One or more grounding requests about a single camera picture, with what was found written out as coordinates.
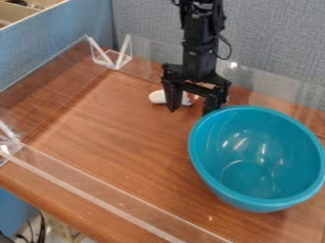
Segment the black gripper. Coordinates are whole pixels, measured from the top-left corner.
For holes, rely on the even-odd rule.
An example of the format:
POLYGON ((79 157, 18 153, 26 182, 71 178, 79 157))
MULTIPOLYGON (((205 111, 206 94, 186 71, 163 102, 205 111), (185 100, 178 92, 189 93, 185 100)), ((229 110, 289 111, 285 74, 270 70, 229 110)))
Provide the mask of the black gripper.
POLYGON ((190 77, 181 65, 162 65, 162 86, 167 109, 174 112, 182 106, 183 92, 203 98, 203 115, 220 109, 226 103, 232 82, 212 71, 203 77, 190 77))

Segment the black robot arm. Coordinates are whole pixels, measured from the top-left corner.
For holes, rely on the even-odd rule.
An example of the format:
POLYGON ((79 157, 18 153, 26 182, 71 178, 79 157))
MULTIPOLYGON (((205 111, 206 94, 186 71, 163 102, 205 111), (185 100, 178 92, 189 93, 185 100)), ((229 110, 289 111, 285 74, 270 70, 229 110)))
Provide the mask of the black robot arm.
POLYGON ((162 86, 166 105, 171 112, 182 106, 183 92, 205 98, 203 114, 220 109, 228 102, 232 82, 216 73, 218 59, 228 60, 232 53, 218 56, 218 41, 232 47, 221 35, 226 16, 222 0, 170 0, 179 8, 185 32, 183 62, 162 65, 162 86))

